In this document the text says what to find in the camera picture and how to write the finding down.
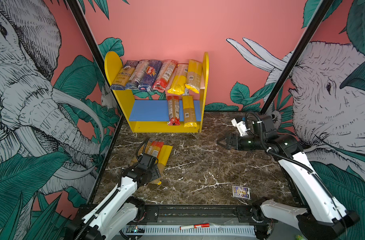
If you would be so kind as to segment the red-end spaghetti pack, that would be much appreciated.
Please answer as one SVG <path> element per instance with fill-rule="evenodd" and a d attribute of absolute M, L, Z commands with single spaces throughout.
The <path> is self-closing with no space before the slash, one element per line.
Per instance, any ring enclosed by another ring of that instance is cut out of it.
<path fill-rule="evenodd" d="M 154 91 L 163 91 L 168 85 L 170 77 L 177 67 L 178 62 L 176 60 L 164 60 L 161 69 L 157 75 L 157 78 L 152 86 Z"/>
<path fill-rule="evenodd" d="M 178 96 L 167 96 L 167 105 L 168 105 L 168 116 L 169 116 L 169 126 L 179 126 L 179 98 Z"/>
<path fill-rule="evenodd" d="M 150 146 L 148 147 L 148 149 L 146 150 L 146 153 L 148 155 L 158 158 L 158 155 L 159 155 L 163 145 L 164 145 L 164 142 L 153 141 L 150 144 Z"/>

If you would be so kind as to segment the wide yellow spaghetti pack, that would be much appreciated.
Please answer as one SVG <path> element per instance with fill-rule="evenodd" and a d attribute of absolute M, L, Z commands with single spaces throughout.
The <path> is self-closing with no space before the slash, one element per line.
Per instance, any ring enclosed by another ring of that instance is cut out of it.
<path fill-rule="evenodd" d="M 185 87 L 199 94 L 201 83 L 202 63 L 189 60 Z"/>

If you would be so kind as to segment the gold blue Molisana spaghetti pack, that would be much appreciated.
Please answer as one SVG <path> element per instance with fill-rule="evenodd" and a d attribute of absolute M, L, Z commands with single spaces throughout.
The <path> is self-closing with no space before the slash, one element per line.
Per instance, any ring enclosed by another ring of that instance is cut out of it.
<path fill-rule="evenodd" d="M 140 158 L 140 155 L 141 155 L 141 154 L 143 154 L 143 153 L 146 153 L 146 154 L 147 154 L 147 153 L 150 151 L 150 150 L 149 150 L 149 148 L 150 148 L 151 144 L 152 144 L 152 141 L 147 141 L 147 143 L 146 143 L 146 144 L 143 144 L 143 145 L 139 146 L 139 147 L 136 149 L 136 152 L 135 152 L 135 154 L 134 154 L 134 157 L 132 157 L 132 158 L 130 159 L 129 164 L 130 164 L 130 165 L 135 164 L 135 163 L 138 161 L 138 159 Z"/>

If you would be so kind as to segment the blue Barilla spaghetti box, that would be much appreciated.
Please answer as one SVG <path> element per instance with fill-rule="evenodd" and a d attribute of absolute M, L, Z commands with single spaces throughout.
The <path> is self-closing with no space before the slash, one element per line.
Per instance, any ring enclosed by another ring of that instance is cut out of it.
<path fill-rule="evenodd" d="M 151 92 L 153 84 L 162 66 L 161 60 L 150 60 L 145 73 L 139 83 L 138 89 L 141 92 Z"/>

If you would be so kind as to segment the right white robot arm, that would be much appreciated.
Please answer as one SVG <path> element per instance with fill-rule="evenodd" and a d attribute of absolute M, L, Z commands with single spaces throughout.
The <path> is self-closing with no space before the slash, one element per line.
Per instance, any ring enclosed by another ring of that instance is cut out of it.
<path fill-rule="evenodd" d="M 261 198 L 250 210 L 255 222 L 280 221 L 300 230 L 308 240 L 335 240 L 359 222 L 358 213 L 347 210 L 327 189 L 296 138 L 278 133 L 271 116 L 246 112 L 231 122 L 238 131 L 228 132 L 216 143 L 227 150 L 263 150 L 271 155 L 302 204 L 296 208 Z"/>

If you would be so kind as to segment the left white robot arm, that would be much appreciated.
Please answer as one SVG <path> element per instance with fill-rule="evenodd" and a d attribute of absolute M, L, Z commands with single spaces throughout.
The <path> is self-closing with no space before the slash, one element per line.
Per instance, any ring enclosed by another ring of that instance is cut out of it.
<path fill-rule="evenodd" d="M 113 190 L 81 219 L 74 220 L 65 231 L 66 240 L 111 240 L 129 222 L 145 216 L 144 202 L 133 197 L 143 186 L 161 177 L 158 159 L 140 154 L 137 162 L 121 171 Z"/>

